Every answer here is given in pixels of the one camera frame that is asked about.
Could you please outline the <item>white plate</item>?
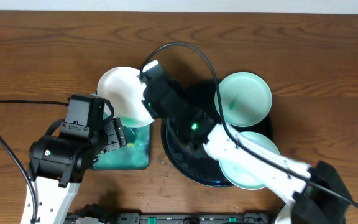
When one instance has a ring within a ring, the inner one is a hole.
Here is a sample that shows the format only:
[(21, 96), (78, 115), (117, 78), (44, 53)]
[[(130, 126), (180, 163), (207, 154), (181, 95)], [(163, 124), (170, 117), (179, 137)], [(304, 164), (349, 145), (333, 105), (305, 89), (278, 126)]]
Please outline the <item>white plate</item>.
[(154, 122), (142, 103), (145, 84), (138, 79), (140, 71), (132, 67), (116, 67), (99, 79), (96, 94), (110, 101), (114, 117), (129, 128), (140, 128)]

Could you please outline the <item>green yellow sponge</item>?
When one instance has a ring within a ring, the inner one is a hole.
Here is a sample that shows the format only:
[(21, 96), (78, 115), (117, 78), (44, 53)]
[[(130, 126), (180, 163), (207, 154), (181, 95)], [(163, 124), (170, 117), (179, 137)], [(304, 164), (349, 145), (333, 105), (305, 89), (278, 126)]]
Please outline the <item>green yellow sponge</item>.
[(136, 144), (134, 142), (127, 143), (127, 145), (125, 146), (125, 148), (134, 148), (134, 147), (136, 147)]

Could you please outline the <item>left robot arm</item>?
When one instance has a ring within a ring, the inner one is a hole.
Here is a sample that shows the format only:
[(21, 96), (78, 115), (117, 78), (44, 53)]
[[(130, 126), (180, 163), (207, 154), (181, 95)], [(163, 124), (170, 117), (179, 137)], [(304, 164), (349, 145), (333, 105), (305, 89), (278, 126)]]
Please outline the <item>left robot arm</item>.
[(113, 215), (99, 205), (68, 210), (98, 156), (125, 145), (119, 118), (104, 119), (95, 127), (54, 122), (30, 147), (30, 186), (21, 223), (114, 223)]

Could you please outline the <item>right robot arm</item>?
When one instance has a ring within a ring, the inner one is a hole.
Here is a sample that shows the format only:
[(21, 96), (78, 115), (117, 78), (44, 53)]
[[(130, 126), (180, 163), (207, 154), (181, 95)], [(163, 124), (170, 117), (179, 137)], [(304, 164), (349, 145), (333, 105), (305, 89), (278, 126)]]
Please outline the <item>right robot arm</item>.
[(164, 74), (141, 73), (139, 80), (145, 84), (142, 102), (147, 111), (154, 119), (166, 119), (176, 138), (191, 149), (202, 147), (215, 160), (239, 166), (284, 201), (275, 223), (342, 223), (348, 207), (355, 205), (330, 164), (321, 161), (313, 168), (268, 151), (189, 104)]

